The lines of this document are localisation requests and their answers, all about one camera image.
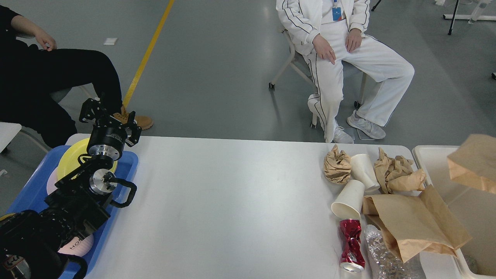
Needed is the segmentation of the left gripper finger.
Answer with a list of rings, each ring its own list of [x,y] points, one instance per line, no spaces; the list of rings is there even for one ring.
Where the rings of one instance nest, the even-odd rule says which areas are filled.
[[[80,114],[80,122],[90,122],[96,127],[116,127],[117,120],[108,113],[99,98],[88,98],[83,102]]]
[[[127,122],[123,124],[123,129],[126,130],[127,134],[126,145],[129,147],[136,145],[140,139],[142,128],[138,126],[138,122],[135,120],[135,111],[129,113]]]

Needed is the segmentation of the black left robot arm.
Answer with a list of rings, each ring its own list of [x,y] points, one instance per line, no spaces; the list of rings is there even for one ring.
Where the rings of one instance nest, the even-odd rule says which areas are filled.
[[[81,256],[61,253],[74,237],[83,240],[110,218],[107,206],[125,208],[135,196],[133,182],[117,178],[110,169],[124,146],[138,143],[142,128],[129,113],[126,122],[111,116],[97,98],[83,104],[80,122],[93,122],[85,161],[55,183],[41,212],[24,210],[1,217],[1,278],[58,279],[70,262],[79,265],[73,276],[83,279],[88,263]]]

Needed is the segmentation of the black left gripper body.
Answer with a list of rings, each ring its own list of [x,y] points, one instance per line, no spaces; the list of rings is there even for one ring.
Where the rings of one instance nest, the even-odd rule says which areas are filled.
[[[91,156],[104,155],[117,161],[122,157],[127,134],[123,129],[115,127],[94,126],[87,153]]]

